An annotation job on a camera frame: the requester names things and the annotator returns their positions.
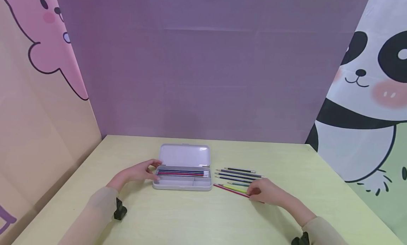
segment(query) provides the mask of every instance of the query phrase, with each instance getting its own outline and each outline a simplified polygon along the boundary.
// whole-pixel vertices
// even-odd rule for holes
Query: red pencil
[[[249,195],[246,195],[246,194],[243,194],[243,193],[240,193],[240,192],[234,191],[233,189],[228,189],[228,188],[225,188],[224,186],[219,185],[219,184],[216,184],[216,183],[214,183],[213,185],[214,185],[215,187],[218,187],[218,188],[221,188],[221,189],[224,189],[224,190],[227,190],[227,191],[233,192],[233,193],[235,193],[235,194],[238,194],[238,195],[241,195],[241,196],[244,196],[244,197],[247,197],[247,198],[249,198],[249,197],[250,197]]]

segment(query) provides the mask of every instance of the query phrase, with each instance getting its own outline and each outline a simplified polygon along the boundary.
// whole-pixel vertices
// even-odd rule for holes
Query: sleeve
[[[347,245],[342,236],[321,217],[310,220],[302,228],[308,233],[310,245]]]
[[[113,188],[103,187],[96,191],[58,244],[94,244],[112,220],[117,196],[118,192]]]

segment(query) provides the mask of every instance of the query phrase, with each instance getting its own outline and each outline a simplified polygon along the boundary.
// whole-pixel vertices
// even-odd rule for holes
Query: table
[[[157,158],[163,143],[208,145],[212,173],[226,166],[257,170],[323,216],[350,244],[402,244],[309,145],[137,136],[107,136],[14,244],[56,244],[97,189],[118,171]],[[290,244],[301,235],[281,208],[216,187],[165,191],[146,181],[129,183],[119,197],[128,214],[107,226],[100,244]]]

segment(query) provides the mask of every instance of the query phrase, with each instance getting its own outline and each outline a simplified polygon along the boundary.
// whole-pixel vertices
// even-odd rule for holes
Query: hand
[[[128,181],[140,181],[140,180],[159,180],[160,178],[153,174],[150,170],[150,166],[155,168],[162,164],[161,160],[150,159],[133,167],[124,169],[122,172],[126,174]]]
[[[128,183],[129,181],[141,181],[145,179],[159,180],[160,178],[158,178],[158,176],[156,175],[153,175],[149,167],[153,166],[157,168],[161,164],[162,162],[160,160],[155,159],[150,159],[148,161],[138,163],[133,167],[121,170],[112,178],[112,180],[106,186],[114,188],[118,192],[120,192],[123,186],[126,185],[126,183]]]
[[[253,181],[247,189],[247,194],[252,201],[260,201],[282,207],[291,195],[284,189],[263,178]]]

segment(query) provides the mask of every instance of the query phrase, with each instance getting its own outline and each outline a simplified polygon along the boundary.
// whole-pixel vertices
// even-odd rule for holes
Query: pencil
[[[245,172],[245,173],[255,173],[255,171],[252,171],[252,170],[245,170],[245,169],[238,169],[238,168],[231,168],[231,167],[225,167],[225,169],[232,170],[232,171]]]
[[[221,189],[224,189],[224,190],[233,192],[233,193],[235,193],[235,194],[238,194],[238,195],[241,195],[241,196],[244,196],[244,197],[249,198],[248,195],[243,194],[243,193],[240,193],[240,192],[237,192],[237,191],[234,191],[233,189],[228,189],[228,188],[224,187],[223,184],[216,184],[216,183],[214,183],[213,185],[214,185],[215,187],[218,187],[218,188],[221,188]]]
[[[215,176],[215,177],[220,178],[220,179],[230,180],[230,181],[238,181],[240,183],[252,183],[251,181],[244,181],[244,180],[239,180],[239,179],[229,178],[229,177],[222,177],[222,176]]]
[[[250,186],[249,184],[243,184],[243,183],[229,183],[229,184],[236,185],[236,186],[242,186],[242,187]]]
[[[167,177],[203,177],[203,178],[209,178],[209,176],[196,176],[196,175],[173,175],[173,174],[158,174],[157,176],[167,176]]]
[[[185,173],[209,173],[209,171],[195,171],[195,170],[176,170],[176,169],[159,169],[159,172],[185,172]]]
[[[167,173],[167,172],[158,172],[157,175],[161,175],[161,174],[204,176],[203,173]]]
[[[232,190],[235,190],[237,192],[243,193],[243,194],[246,194],[246,192],[247,192],[247,191],[244,191],[243,189],[238,189],[238,188],[228,186],[228,185],[222,185],[222,186],[224,186],[225,188],[232,189]]]
[[[246,175],[246,176],[256,177],[256,178],[265,178],[265,176],[258,175],[258,174],[241,173],[241,172],[229,171],[229,170],[225,170],[225,169],[220,169],[220,170],[217,169],[216,171],[223,172],[223,173],[234,173],[234,174],[238,174],[238,175]]]
[[[246,180],[251,180],[251,181],[257,180],[256,178],[238,176],[238,175],[227,174],[227,173],[215,173],[215,174],[222,175],[222,176],[229,176],[229,177],[233,177],[233,178],[239,178],[239,179],[246,179]]]

